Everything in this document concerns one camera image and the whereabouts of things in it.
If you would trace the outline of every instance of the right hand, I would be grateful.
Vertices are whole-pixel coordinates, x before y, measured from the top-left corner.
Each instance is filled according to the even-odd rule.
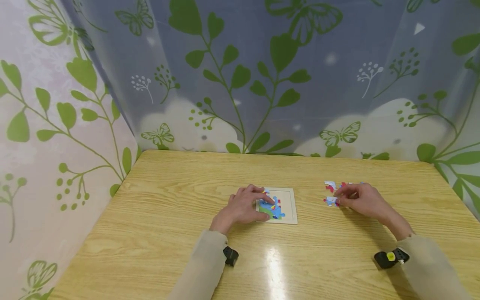
[[[364,216],[387,222],[398,215],[395,209],[380,195],[378,190],[368,183],[346,184],[335,191],[337,203],[350,207]]]

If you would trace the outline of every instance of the yellow button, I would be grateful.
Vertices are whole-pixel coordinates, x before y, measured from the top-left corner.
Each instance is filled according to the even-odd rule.
[[[389,261],[394,262],[395,261],[395,254],[393,252],[387,253],[387,258]]]

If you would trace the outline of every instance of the hand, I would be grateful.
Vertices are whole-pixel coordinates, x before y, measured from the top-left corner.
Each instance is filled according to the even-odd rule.
[[[397,240],[403,240],[414,233],[408,221],[368,183],[347,184],[335,191],[334,196],[338,197],[336,202],[339,205],[377,219],[390,229]]]
[[[335,191],[337,203],[350,207],[364,216],[377,219],[384,224],[398,214],[380,195],[378,190],[368,183],[347,184]]]
[[[263,191],[263,188],[253,184],[246,188],[239,188],[237,194],[230,195],[227,206],[213,218],[210,230],[227,235],[235,223],[248,224],[253,221],[268,221],[270,219],[268,214],[257,212],[254,208],[257,199],[263,199],[272,205],[275,204],[275,201]]]

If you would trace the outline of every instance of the black wrist device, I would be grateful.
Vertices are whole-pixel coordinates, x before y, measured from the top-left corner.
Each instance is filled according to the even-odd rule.
[[[406,263],[410,256],[400,248],[396,248],[391,252],[380,251],[373,258],[382,269],[389,269],[398,262]]]
[[[230,248],[229,246],[225,247],[223,249],[223,254],[227,258],[225,260],[225,264],[231,265],[232,267],[235,265],[237,262],[237,258],[239,257],[239,253]]]

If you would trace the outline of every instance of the left hand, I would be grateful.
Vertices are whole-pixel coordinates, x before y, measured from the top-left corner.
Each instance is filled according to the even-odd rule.
[[[211,231],[218,231],[227,235],[235,223],[248,224],[254,221],[268,221],[270,216],[266,213],[257,212],[254,208],[257,199],[263,199],[274,205],[270,197],[263,193],[264,188],[250,184],[246,188],[239,188],[237,194],[230,195],[227,206],[225,206],[214,218]]]

